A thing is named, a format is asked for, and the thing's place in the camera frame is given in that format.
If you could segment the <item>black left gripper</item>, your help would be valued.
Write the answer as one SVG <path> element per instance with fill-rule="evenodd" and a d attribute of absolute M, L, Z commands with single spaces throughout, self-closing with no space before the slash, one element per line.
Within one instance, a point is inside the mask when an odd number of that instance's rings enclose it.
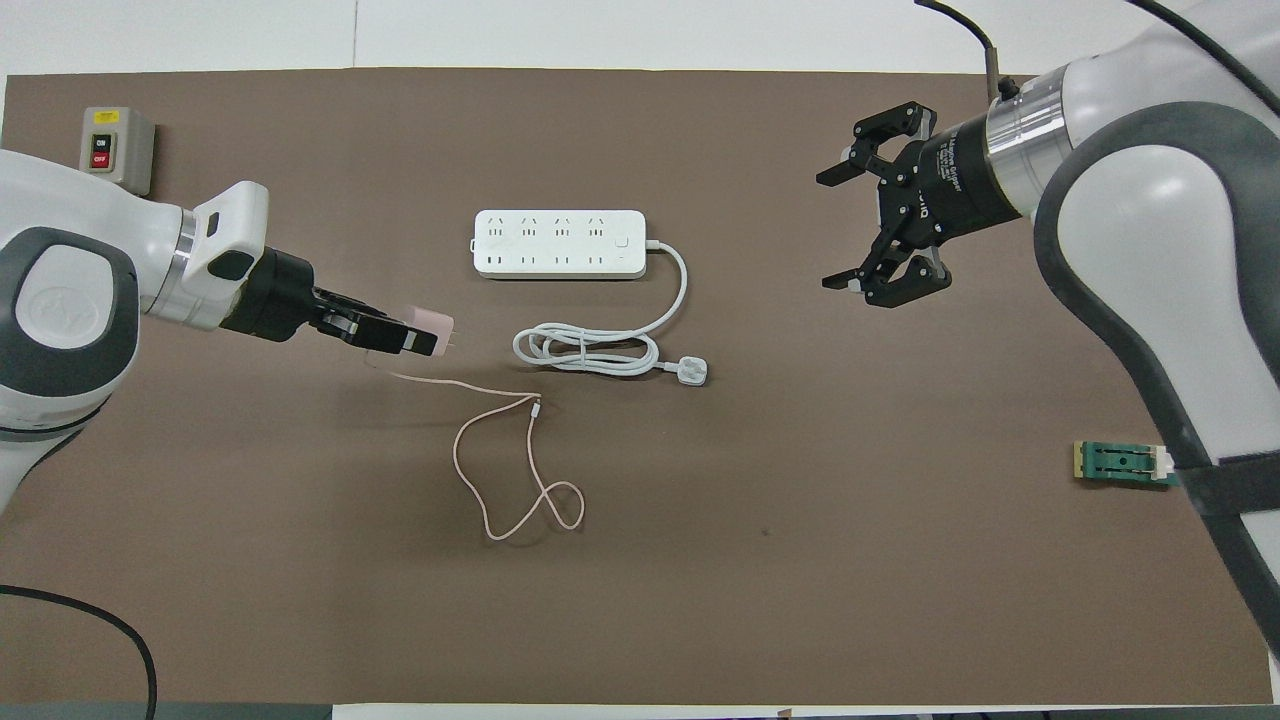
<path fill-rule="evenodd" d="M 285 342 L 314 323 L 323 334 L 381 354 L 434 356 L 438 333 L 412 327 L 365 301 L 315 287 L 314 266 L 266 247 L 239 288 L 220 328 L 271 342 Z"/>

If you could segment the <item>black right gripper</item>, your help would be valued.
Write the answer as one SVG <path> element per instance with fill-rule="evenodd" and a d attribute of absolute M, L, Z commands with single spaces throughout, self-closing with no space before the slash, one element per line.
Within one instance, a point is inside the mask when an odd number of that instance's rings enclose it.
<path fill-rule="evenodd" d="M 842 159 L 815 174 L 824 187 L 876 176 L 882 224 L 864 261 L 822 278 L 822 287 L 859 293 L 876 307 L 900 307 L 952 284 L 937 247 L 942 242 L 1021 217 L 991 167 L 987 117 L 933 135 L 936 122 L 933 109 L 914 101 L 864 118 Z M 882 158 L 881 146 L 899 137 L 909 142 L 892 161 Z"/>

